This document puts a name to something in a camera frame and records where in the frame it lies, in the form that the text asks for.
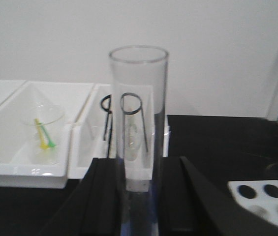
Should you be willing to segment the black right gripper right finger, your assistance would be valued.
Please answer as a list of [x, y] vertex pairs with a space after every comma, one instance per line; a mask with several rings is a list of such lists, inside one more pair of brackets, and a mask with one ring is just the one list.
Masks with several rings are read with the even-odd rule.
[[160, 224], [163, 236], [278, 236], [278, 227], [231, 198], [230, 180], [269, 180], [253, 156], [165, 157]]

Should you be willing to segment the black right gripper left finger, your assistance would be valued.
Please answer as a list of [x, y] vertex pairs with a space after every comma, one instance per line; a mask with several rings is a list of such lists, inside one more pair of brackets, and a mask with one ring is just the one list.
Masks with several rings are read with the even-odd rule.
[[119, 203], [115, 160], [94, 158], [81, 182], [40, 235], [117, 236]]

